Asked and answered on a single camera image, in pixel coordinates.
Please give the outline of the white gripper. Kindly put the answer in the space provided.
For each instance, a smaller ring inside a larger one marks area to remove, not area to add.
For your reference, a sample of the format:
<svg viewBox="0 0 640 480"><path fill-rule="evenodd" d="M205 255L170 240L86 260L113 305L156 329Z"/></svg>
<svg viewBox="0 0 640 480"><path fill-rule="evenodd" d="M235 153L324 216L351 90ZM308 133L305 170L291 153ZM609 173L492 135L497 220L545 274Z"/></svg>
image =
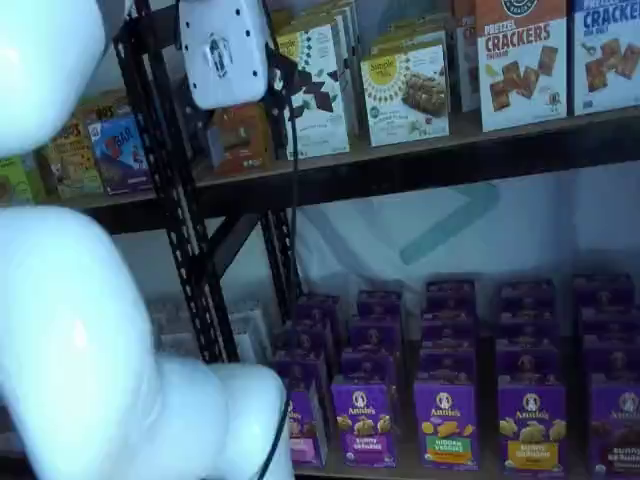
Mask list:
<svg viewBox="0 0 640 480"><path fill-rule="evenodd" d="M181 1L179 32L194 110L194 150L217 168L224 147L212 111L291 98L298 64L268 44L260 1Z"/></svg>

